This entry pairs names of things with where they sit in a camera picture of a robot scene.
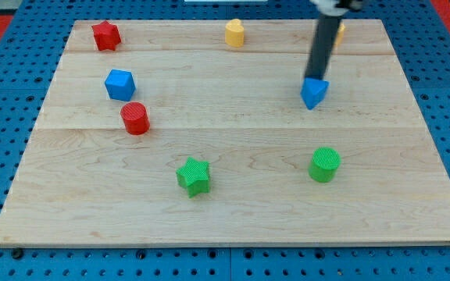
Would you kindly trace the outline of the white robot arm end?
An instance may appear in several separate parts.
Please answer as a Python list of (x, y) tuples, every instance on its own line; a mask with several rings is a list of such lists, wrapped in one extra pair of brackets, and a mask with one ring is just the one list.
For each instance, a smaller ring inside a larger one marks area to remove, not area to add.
[(367, 0), (310, 0), (326, 16), (343, 16), (346, 12), (363, 9)]

